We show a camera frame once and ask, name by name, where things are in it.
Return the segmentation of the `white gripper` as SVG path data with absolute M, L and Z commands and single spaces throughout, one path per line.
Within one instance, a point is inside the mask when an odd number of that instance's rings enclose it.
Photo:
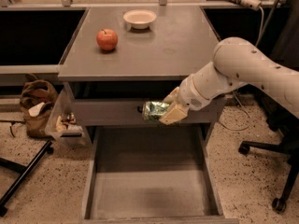
M 195 86 L 195 75 L 186 77 L 179 87 L 175 87 L 163 99 L 163 102 L 170 105 L 166 112 L 159 118 L 159 121 L 165 125 L 170 125 L 185 119 L 189 109 L 199 111 L 211 103 Z

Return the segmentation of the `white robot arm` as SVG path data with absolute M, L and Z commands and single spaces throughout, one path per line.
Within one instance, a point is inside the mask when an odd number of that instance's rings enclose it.
M 299 72 L 273 62 L 249 41 L 229 37 L 216 46 L 211 62 L 164 98 L 168 108 L 159 121 L 165 125 L 181 121 L 190 110 L 199 111 L 217 96 L 247 84 L 299 117 Z

